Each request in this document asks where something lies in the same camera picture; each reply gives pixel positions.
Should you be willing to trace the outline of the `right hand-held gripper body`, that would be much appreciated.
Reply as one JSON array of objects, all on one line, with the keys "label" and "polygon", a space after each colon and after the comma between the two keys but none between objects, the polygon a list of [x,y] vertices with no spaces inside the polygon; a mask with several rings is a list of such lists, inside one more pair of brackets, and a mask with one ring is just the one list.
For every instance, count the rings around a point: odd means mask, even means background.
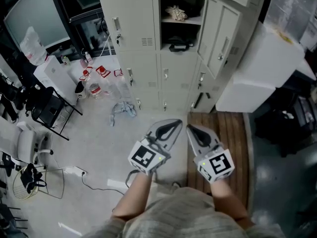
[{"label": "right hand-held gripper body", "polygon": [[207,153],[194,158],[197,171],[209,182],[227,178],[235,169],[230,151],[223,148],[222,143],[217,143]]}]

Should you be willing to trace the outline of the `beige cloth garment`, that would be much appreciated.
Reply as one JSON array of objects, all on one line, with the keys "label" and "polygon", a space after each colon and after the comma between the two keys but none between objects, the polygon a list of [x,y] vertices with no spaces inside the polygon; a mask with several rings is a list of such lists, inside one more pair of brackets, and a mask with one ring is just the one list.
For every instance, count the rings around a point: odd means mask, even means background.
[{"label": "beige cloth garment", "polygon": [[185,11],[181,10],[177,5],[168,6],[165,9],[165,12],[167,12],[172,17],[172,19],[176,21],[185,21],[188,17]]}]

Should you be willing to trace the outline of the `grey metal locker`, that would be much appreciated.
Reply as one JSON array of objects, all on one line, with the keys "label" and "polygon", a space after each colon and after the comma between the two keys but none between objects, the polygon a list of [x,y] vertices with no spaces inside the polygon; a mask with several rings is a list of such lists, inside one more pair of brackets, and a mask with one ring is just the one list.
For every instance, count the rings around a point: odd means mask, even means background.
[{"label": "grey metal locker", "polygon": [[[205,0],[100,0],[138,110],[170,114],[212,111],[245,52],[264,3],[260,0],[258,5],[243,6],[233,0],[222,1],[241,11],[242,19],[225,65],[214,78],[197,52]],[[185,11],[185,21],[173,20],[165,12],[174,5]],[[120,46],[117,34],[121,34]],[[185,52],[171,52],[166,41],[172,36],[191,38],[194,46]]]}]

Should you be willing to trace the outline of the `person's left forearm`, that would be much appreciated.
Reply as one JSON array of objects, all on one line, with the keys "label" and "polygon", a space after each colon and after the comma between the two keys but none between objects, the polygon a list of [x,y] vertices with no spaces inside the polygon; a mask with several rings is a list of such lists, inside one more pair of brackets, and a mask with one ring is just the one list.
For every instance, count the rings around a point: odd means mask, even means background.
[{"label": "person's left forearm", "polygon": [[144,213],[152,183],[156,182],[157,173],[151,175],[137,173],[130,187],[114,208],[111,219],[127,222]]}]

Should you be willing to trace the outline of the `person's right forearm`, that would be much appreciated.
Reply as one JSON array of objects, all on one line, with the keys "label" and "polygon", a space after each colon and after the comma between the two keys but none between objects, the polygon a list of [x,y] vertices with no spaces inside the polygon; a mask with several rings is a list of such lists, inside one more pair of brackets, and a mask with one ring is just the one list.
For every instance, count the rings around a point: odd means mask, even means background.
[{"label": "person's right forearm", "polygon": [[213,182],[210,187],[214,206],[218,212],[228,215],[244,229],[254,225],[249,217],[246,207],[233,193],[225,180],[217,180]]}]

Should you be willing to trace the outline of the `wooden slat platform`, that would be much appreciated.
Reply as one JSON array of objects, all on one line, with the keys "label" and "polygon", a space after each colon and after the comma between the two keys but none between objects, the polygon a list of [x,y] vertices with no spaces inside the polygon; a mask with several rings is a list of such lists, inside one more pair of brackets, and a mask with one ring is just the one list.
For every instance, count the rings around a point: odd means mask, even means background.
[{"label": "wooden slat platform", "polygon": [[203,125],[215,131],[224,148],[229,149],[234,165],[234,172],[226,178],[227,183],[242,201],[250,206],[250,159],[245,122],[241,113],[188,113],[188,124]]}]

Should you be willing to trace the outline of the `clear water bottle red cap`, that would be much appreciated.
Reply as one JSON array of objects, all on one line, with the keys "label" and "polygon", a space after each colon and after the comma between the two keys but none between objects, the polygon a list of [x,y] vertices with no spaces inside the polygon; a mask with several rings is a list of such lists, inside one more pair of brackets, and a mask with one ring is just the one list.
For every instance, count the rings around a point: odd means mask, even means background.
[{"label": "clear water bottle red cap", "polygon": [[122,98],[125,101],[131,101],[130,90],[126,83],[122,70],[118,69],[118,70],[115,70],[113,73],[114,73],[117,88],[119,89]]},{"label": "clear water bottle red cap", "polygon": [[102,97],[102,90],[99,84],[99,79],[93,67],[88,66],[83,70],[83,75],[79,78],[85,89],[95,99]]},{"label": "clear water bottle red cap", "polygon": [[102,65],[96,69],[97,74],[100,77],[100,85],[103,92],[110,97],[111,99],[115,100],[115,85],[110,81],[109,76],[111,71],[105,69]]}]

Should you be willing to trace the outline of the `person's grey shirt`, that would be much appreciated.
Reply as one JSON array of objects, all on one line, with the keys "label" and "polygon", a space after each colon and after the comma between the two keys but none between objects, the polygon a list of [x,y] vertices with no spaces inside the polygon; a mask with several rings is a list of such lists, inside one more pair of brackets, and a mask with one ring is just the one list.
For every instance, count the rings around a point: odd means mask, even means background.
[{"label": "person's grey shirt", "polygon": [[152,202],[144,213],[123,222],[109,219],[82,238],[286,238],[278,224],[242,229],[214,209],[213,199],[192,188],[180,188]]}]

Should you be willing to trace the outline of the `white power strip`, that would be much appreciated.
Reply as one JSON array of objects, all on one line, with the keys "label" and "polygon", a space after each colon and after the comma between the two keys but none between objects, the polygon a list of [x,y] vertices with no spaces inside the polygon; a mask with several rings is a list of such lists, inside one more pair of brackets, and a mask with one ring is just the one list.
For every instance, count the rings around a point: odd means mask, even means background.
[{"label": "white power strip", "polygon": [[88,174],[85,170],[83,170],[83,169],[81,169],[81,168],[79,168],[77,166],[73,167],[73,171],[79,177],[82,177],[82,176],[85,176],[85,175]]}]

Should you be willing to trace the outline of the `black folding chair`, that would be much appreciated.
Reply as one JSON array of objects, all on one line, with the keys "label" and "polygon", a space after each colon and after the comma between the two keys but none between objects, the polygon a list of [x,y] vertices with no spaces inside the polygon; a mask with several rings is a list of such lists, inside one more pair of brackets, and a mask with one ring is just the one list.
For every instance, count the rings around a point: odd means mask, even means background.
[{"label": "black folding chair", "polygon": [[56,132],[53,129],[58,117],[67,107],[70,107],[72,111],[69,113],[68,118],[65,119],[64,125],[67,125],[73,112],[77,112],[79,115],[82,115],[82,113],[59,95],[53,87],[50,86],[42,89],[39,86],[34,86],[30,88],[27,95],[25,115],[31,117],[33,121],[44,126],[52,133],[69,141],[69,138],[62,135],[65,126],[60,129],[60,132]]}]

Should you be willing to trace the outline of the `black framed glass door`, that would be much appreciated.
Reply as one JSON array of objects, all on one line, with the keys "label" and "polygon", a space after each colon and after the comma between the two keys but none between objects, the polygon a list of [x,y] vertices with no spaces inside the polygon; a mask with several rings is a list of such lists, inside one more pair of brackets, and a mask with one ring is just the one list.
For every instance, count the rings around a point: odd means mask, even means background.
[{"label": "black framed glass door", "polygon": [[101,8],[96,8],[69,19],[79,54],[91,57],[115,55],[112,40]]}]

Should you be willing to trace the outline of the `black tote bag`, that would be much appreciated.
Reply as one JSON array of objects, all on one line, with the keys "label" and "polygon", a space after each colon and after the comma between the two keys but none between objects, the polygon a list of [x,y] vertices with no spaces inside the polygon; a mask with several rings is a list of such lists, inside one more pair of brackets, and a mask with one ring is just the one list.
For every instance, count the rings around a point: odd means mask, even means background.
[{"label": "black tote bag", "polygon": [[21,172],[20,179],[27,193],[30,194],[35,187],[46,187],[47,183],[42,180],[42,173],[38,172],[33,164],[29,163]]}]

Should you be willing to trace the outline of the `black office chair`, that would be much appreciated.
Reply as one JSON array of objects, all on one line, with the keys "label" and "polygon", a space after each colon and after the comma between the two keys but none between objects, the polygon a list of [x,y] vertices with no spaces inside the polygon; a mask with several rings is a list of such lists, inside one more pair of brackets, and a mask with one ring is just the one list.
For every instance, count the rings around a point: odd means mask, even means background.
[{"label": "black office chair", "polygon": [[8,84],[6,78],[0,73],[0,104],[3,104],[12,123],[18,120],[18,113],[15,111],[13,104],[18,111],[23,110],[26,102],[26,91],[25,86],[17,88],[12,84]]}]

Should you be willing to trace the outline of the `white plastic bag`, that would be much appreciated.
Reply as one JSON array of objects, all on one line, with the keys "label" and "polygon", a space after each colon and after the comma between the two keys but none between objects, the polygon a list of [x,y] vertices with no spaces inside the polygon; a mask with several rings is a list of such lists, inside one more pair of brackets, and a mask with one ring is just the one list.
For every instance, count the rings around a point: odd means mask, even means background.
[{"label": "white plastic bag", "polygon": [[20,48],[32,65],[39,66],[47,59],[47,50],[32,26],[28,27]]}]

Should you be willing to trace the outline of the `silver foil panels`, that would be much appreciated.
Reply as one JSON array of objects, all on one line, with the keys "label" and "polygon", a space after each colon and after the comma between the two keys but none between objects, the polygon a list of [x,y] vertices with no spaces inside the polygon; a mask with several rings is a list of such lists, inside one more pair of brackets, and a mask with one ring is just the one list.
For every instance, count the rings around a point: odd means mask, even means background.
[{"label": "silver foil panels", "polygon": [[264,23],[288,34],[304,49],[317,49],[317,0],[270,0]]}]

